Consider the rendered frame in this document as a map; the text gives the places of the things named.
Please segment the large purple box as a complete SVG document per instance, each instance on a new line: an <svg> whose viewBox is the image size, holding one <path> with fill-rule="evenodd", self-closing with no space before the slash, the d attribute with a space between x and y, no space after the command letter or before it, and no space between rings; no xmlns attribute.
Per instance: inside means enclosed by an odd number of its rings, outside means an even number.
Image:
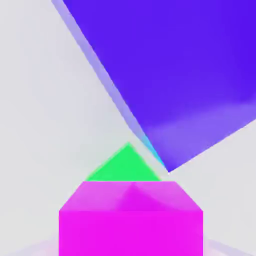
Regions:
<svg viewBox="0 0 256 256"><path fill-rule="evenodd" d="M168 171L256 120L256 0L52 3Z"/></svg>

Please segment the small green cube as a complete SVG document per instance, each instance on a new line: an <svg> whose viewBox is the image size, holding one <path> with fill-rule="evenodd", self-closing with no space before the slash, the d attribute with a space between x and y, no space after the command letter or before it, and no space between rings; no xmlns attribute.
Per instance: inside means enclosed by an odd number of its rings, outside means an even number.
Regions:
<svg viewBox="0 0 256 256"><path fill-rule="evenodd" d="M126 143L97 167L86 181L160 181L131 143Z"/></svg>

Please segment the small magenta cube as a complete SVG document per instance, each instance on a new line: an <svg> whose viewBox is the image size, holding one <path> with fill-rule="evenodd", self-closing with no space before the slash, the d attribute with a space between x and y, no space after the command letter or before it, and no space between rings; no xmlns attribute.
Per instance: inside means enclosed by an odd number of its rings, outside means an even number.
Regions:
<svg viewBox="0 0 256 256"><path fill-rule="evenodd" d="M204 256L203 211L174 181L84 181L59 211L58 256Z"/></svg>

